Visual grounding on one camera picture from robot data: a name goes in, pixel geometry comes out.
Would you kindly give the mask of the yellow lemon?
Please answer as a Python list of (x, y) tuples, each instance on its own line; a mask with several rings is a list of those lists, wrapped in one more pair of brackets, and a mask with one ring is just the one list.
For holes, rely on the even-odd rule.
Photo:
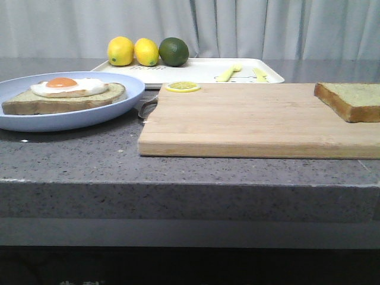
[(134, 51), (138, 63), (143, 66), (155, 66), (159, 60), (159, 49), (151, 39), (138, 39)]
[(113, 38), (107, 48), (109, 63), (113, 66), (126, 66), (134, 60), (134, 43), (127, 37)]

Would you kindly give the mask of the white rectangular tray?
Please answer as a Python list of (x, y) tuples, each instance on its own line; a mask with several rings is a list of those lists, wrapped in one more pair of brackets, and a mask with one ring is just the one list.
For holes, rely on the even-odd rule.
[(136, 61), (127, 66), (112, 66), (106, 61), (93, 70), (132, 76), (143, 81), (146, 89), (160, 89), (163, 83), (175, 81), (215, 83), (220, 74), (236, 64), (242, 69), (233, 73), (231, 83), (255, 83), (255, 69), (266, 74), (268, 83), (284, 82), (284, 78), (263, 61), (252, 58), (190, 58), (180, 67), (167, 66), (162, 61), (155, 66), (142, 66)]

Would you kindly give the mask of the wooden cutting board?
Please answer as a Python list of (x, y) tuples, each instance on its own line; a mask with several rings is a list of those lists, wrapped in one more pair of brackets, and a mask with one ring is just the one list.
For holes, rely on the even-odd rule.
[(138, 149), (143, 156), (377, 159), (379, 124), (344, 121), (311, 83), (163, 88)]

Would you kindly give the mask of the yellow plastic knife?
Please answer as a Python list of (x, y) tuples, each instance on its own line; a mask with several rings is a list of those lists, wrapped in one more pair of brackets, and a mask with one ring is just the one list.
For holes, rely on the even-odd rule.
[(267, 79), (268, 75), (261, 69), (259, 68), (254, 68), (253, 72), (255, 73), (256, 76), (256, 81), (258, 83), (268, 83), (269, 80)]

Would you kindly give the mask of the right yellow lemon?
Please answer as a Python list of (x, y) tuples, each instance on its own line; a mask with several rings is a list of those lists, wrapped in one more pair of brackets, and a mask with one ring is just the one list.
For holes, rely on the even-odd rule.
[(138, 39), (134, 51), (138, 63), (143, 66), (155, 66), (159, 60), (159, 49), (151, 39)]

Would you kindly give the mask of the fried egg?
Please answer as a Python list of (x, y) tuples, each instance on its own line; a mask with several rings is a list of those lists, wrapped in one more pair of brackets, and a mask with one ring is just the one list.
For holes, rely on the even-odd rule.
[(108, 89), (108, 84), (95, 78), (57, 77), (30, 86), (30, 90), (34, 94), (47, 98), (86, 97), (104, 93)]

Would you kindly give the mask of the green lime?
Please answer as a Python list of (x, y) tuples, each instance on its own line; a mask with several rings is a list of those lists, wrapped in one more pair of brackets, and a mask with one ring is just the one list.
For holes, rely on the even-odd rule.
[(160, 43), (159, 55), (166, 65), (179, 67), (187, 62), (189, 49), (182, 39), (168, 37)]

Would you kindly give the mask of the yellow plastic fork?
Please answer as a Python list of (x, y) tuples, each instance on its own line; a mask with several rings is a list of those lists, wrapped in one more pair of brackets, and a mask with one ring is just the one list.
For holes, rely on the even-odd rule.
[(239, 71), (241, 71), (241, 69), (242, 69), (241, 64), (233, 64), (228, 69), (223, 71), (220, 75), (216, 76), (216, 81), (218, 83), (228, 82), (230, 80), (231, 76), (233, 75), (233, 73), (239, 72)]

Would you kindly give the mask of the bread slice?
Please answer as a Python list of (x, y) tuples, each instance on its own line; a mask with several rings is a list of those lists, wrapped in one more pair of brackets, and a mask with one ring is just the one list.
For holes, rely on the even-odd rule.
[(379, 122), (378, 83), (316, 83), (314, 96), (346, 122)]
[(102, 107), (125, 98), (126, 88), (120, 83), (109, 83), (105, 92), (83, 97), (49, 98), (28, 89), (2, 102), (2, 110), (6, 115), (57, 114)]

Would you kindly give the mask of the white curtain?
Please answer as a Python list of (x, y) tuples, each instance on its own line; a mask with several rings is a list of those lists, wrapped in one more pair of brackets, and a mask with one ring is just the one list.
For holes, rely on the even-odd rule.
[(379, 59), (378, 1), (2, 1), (3, 58), (104, 58), (178, 37), (200, 58)]

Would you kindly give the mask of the lemon slice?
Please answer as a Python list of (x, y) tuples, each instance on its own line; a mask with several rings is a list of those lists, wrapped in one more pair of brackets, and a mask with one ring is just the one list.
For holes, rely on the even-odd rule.
[(201, 86), (198, 83), (191, 81), (177, 81), (172, 83), (167, 83), (165, 85), (167, 91), (177, 92), (177, 93), (189, 93), (198, 91), (201, 89)]

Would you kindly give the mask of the light blue round plate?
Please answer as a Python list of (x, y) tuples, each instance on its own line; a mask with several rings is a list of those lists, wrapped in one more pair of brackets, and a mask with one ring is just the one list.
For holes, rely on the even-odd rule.
[(131, 110), (145, 90), (145, 84), (132, 76), (97, 71), (54, 72), (31, 75), (1, 82), (1, 102), (9, 100), (32, 84), (56, 77), (97, 78), (105, 83), (120, 83), (126, 87), (126, 98), (102, 107), (47, 115), (6, 115), (1, 111), (1, 129), (20, 132), (53, 132), (92, 126), (114, 119)]

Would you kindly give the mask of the left yellow lemon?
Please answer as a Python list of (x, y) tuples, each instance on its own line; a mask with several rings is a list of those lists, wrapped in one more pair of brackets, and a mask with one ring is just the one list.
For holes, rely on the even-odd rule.
[(109, 63), (113, 66), (126, 66), (134, 60), (134, 43), (127, 37), (113, 38), (107, 48)]

